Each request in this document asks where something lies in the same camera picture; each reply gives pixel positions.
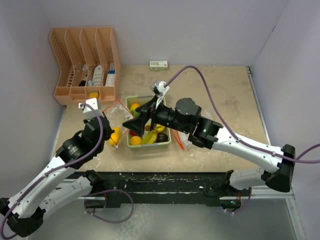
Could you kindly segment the yellow star fruit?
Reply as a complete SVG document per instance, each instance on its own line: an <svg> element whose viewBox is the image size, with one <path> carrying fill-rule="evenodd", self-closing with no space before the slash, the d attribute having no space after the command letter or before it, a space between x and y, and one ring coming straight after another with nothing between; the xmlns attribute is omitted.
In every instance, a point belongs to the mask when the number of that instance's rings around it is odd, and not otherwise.
<svg viewBox="0 0 320 240"><path fill-rule="evenodd" d="M142 144L143 145L149 145L154 144L157 140L157 133L155 131L149 131L143 138L142 138Z"/></svg>

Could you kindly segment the yellow mango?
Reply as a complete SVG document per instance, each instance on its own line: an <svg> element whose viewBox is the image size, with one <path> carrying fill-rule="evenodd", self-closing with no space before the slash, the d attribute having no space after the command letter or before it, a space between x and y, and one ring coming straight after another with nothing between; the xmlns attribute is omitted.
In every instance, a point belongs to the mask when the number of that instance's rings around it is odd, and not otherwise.
<svg viewBox="0 0 320 240"><path fill-rule="evenodd" d="M110 146L115 147L122 136L122 131L119 127L114 127L113 131L108 142Z"/></svg>

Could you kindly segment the clear zip bag orange zipper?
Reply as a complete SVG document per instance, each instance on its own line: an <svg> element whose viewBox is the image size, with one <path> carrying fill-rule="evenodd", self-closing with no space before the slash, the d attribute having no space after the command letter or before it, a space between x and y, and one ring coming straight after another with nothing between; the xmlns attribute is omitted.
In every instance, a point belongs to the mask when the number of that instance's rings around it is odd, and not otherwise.
<svg viewBox="0 0 320 240"><path fill-rule="evenodd" d="M110 148L113 150L119 150L121 143L127 138L129 130L123 127L123 123L127 120L133 119L133 114L126 107L124 103L117 99L110 106L108 106L104 113L109 120L110 127L113 130L115 127L119 127L122 131L121 138L116 146L110 146L109 140L107 141Z"/></svg>

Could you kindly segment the yellow banana bunch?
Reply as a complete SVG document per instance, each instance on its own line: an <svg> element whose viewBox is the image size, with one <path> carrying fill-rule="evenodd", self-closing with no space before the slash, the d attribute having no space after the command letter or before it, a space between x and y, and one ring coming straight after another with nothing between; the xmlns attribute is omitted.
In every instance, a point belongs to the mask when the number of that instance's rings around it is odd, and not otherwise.
<svg viewBox="0 0 320 240"><path fill-rule="evenodd" d="M165 130L165 126L160 125L160 124L156 124L156 126L153 129L151 129L151 124L146 124L144 129L148 132L154 131L158 134L158 133L161 133Z"/></svg>

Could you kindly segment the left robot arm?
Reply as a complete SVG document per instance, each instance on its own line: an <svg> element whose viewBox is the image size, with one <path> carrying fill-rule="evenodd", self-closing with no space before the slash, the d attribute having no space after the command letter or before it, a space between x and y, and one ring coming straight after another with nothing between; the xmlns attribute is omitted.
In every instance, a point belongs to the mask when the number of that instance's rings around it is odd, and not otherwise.
<svg viewBox="0 0 320 240"><path fill-rule="evenodd" d="M9 240L33 234L53 213L79 197L108 193L95 170L60 189L56 187L104 149L114 130L105 113L86 107L84 129L76 132L56 151L48 165L23 190L10 198L1 198L0 237Z"/></svg>

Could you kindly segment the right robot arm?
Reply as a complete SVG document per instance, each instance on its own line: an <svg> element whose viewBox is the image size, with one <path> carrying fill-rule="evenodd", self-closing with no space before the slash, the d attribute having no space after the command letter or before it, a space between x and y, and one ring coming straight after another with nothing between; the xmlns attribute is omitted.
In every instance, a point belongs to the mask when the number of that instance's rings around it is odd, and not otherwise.
<svg viewBox="0 0 320 240"><path fill-rule="evenodd" d="M220 123L201 115L201 107L191 98L177 101L175 108L153 98L136 111L144 122L151 121L189 135L188 141L199 148L226 152L256 164L256 168L230 170L222 183L222 190L228 196L239 190L266 185L272 190L288 193L291 190L294 163L286 157L295 155L295 148L267 145L239 134L231 133Z"/></svg>

